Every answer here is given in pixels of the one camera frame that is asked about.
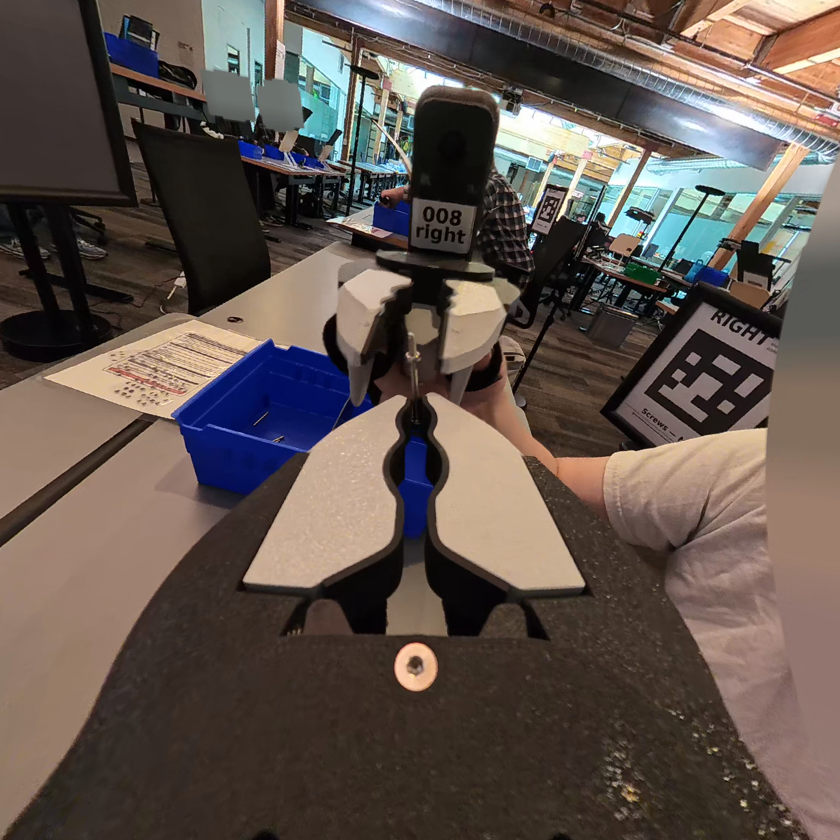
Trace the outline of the grey waste bin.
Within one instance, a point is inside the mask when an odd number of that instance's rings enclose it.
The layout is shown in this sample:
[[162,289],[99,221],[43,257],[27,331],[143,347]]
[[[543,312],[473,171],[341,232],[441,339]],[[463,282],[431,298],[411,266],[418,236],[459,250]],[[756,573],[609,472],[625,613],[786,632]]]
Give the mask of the grey waste bin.
[[638,322],[639,316],[633,312],[601,304],[589,326],[582,330],[592,342],[618,350]]

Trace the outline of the black desk divider strip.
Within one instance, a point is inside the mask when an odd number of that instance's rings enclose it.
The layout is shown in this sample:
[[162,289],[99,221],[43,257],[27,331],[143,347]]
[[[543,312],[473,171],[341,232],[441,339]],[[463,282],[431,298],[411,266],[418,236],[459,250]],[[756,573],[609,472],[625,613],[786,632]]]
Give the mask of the black desk divider strip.
[[155,422],[155,417],[142,414],[125,428],[119,430],[102,445],[70,466],[57,478],[23,500],[1,518],[1,546],[26,529],[36,519],[53,507],[57,501],[106,464],[121,449],[140,436]]

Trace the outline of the dark framed display screen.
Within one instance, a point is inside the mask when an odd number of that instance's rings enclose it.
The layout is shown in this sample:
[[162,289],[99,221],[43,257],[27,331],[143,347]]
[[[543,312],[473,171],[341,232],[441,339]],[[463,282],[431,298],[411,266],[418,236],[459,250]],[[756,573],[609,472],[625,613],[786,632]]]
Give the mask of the dark framed display screen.
[[1,2],[1,200],[137,204],[97,2]]

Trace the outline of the person's right hand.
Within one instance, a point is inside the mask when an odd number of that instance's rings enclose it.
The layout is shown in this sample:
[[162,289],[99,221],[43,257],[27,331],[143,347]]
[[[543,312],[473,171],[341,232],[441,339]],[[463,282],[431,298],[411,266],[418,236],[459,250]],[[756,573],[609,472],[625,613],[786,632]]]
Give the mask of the person's right hand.
[[[394,396],[412,397],[409,366],[406,360],[397,360],[379,379],[372,380],[369,387],[372,402],[387,401]],[[459,405],[494,427],[521,455],[534,457],[554,470],[554,456],[531,434],[527,418],[516,405],[499,342],[472,367]]]

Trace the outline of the laminated instruction sheet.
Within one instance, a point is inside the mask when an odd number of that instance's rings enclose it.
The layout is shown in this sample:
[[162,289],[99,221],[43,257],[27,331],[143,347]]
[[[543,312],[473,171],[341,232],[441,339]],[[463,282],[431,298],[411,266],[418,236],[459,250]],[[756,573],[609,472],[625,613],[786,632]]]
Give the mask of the laminated instruction sheet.
[[48,374],[46,380],[139,413],[173,419],[177,409],[259,344],[190,320]]

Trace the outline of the black floor lamp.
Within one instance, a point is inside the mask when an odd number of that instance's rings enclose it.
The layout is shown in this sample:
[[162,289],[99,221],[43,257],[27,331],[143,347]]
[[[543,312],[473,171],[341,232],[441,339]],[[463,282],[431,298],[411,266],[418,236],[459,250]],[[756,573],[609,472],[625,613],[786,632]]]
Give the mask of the black floor lamp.
[[704,207],[704,205],[707,203],[707,201],[708,201],[709,197],[718,197],[718,198],[720,198],[720,197],[723,197],[723,196],[725,195],[725,192],[724,192],[724,191],[722,191],[722,190],[720,190],[720,189],[718,189],[718,188],[716,188],[716,187],[709,186],[709,185],[696,185],[696,186],[695,186],[695,190],[696,190],[696,191],[697,191],[697,192],[701,195],[701,199],[699,200],[698,205],[695,207],[695,209],[693,210],[692,214],[689,216],[688,220],[686,221],[685,226],[682,228],[682,230],[680,231],[679,235],[678,235],[678,236],[677,236],[677,238],[675,239],[674,244],[672,244],[672,246],[671,246],[671,248],[670,248],[670,250],[669,250],[669,252],[668,252],[667,256],[665,257],[665,259],[664,259],[664,261],[663,261],[663,264],[662,264],[662,266],[661,266],[661,267],[663,267],[663,268],[667,267],[668,263],[669,263],[669,262],[672,260],[672,258],[674,257],[674,255],[675,255],[675,253],[676,253],[676,250],[677,250],[677,248],[678,248],[678,246],[679,246],[679,244],[680,244],[681,240],[682,240],[682,239],[683,239],[683,237],[687,234],[687,232],[688,232],[688,230],[689,230],[690,226],[693,224],[693,222],[694,222],[694,221],[695,221],[695,219],[697,218],[697,216],[698,216],[698,214],[700,213],[701,209],[702,209],[702,208]]

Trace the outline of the blue plastic bin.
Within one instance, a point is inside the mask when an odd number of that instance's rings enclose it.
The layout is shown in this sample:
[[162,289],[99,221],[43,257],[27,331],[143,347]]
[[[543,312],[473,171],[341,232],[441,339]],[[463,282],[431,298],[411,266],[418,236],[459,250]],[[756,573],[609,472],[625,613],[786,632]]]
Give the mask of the blue plastic bin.
[[[177,409],[185,448],[199,484],[247,495],[283,466],[301,466],[309,451],[334,429],[373,408],[350,402],[350,385],[328,356],[266,341]],[[270,409],[261,429],[252,423]],[[427,448],[408,424],[403,533],[426,529],[432,485],[426,478]],[[285,435],[285,440],[271,440]]]

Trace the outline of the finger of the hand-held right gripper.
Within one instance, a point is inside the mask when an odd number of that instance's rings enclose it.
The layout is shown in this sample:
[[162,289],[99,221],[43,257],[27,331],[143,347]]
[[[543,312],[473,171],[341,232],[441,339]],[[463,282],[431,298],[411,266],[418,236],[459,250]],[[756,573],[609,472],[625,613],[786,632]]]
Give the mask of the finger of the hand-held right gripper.
[[377,353],[381,352],[379,328],[387,335],[385,316],[409,289],[408,276],[385,269],[366,269],[347,280],[339,289],[337,347],[348,366],[350,400],[360,406],[371,382]]
[[448,400],[460,403],[470,388],[482,389],[501,367],[498,343],[518,291],[505,280],[443,279],[431,339],[432,371],[448,384]]

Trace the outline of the blue storage bin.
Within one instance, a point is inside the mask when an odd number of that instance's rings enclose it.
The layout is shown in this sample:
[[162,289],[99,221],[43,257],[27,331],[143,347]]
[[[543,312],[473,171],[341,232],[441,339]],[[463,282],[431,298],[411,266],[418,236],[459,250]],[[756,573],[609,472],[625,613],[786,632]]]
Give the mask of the blue storage bin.
[[160,77],[159,56],[155,50],[108,32],[104,32],[103,37],[111,63],[143,76]]
[[411,205],[399,202],[394,206],[386,206],[381,202],[373,205],[373,228],[387,231],[390,235],[408,238],[411,227]]

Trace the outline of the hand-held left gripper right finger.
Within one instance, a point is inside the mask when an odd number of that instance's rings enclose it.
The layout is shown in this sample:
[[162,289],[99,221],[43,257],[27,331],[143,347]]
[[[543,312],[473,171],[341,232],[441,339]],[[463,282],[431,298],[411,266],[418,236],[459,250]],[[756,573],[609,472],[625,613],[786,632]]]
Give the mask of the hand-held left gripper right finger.
[[449,636],[477,636],[502,604],[575,597],[586,582],[519,450],[438,394],[422,403],[427,444],[424,563]]

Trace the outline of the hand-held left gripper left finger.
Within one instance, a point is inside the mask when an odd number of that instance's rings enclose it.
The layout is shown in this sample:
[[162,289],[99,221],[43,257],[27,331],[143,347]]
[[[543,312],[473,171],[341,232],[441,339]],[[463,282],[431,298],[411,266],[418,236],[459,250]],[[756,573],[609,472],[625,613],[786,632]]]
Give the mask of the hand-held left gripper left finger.
[[332,600],[356,634],[385,634],[403,576],[410,421],[409,399],[395,396],[312,447],[244,575],[247,592]]

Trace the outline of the black round-base display stand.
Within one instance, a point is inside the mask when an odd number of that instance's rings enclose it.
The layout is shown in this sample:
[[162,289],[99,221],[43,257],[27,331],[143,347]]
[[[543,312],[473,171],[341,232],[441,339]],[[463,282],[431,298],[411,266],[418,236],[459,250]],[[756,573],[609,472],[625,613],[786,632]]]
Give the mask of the black round-base display stand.
[[59,361],[106,342],[112,326],[90,309],[87,277],[68,207],[49,204],[45,208],[60,276],[48,271],[33,213],[22,203],[2,205],[2,228],[14,229],[14,236],[2,238],[19,240],[25,254],[24,277],[34,285],[40,308],[3,319],[1,341],[5,351],[21,360]]

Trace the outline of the person's right forearm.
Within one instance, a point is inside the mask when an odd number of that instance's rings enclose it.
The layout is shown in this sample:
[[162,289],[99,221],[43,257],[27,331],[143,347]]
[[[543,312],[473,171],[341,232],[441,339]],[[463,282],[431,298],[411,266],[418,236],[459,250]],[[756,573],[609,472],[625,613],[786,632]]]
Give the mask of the person's right forearm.
[[514,418],[507,435],[522,455],[537,459],[599,518],[608,520],[604,477],[609,457],[555,457],[519,423],[517,418]]

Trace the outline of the black-white marker sign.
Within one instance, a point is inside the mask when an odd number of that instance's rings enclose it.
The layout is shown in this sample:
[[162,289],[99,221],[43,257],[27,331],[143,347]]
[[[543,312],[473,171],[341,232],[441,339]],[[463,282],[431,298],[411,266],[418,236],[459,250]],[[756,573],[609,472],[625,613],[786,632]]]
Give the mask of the black-white marker sign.
[[699,283],[601,414],[639,448],[766,427],[781,328],[773,314]]
[[534,208],[530,233],[546,236],[561,214],[561,208],[568,195],[568,188],[562,185],[547,185]]

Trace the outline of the person in white t-shirt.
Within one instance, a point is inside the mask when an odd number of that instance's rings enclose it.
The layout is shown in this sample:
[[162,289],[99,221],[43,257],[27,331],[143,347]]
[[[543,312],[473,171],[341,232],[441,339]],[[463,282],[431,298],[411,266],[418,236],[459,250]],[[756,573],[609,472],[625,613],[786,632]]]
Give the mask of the person in white t-shirt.
[[698,437],[608,458],[608,521],[627,543],[668,552],[665,588],[741,740],[806,826],[794,697],[768,550],[767,430]]

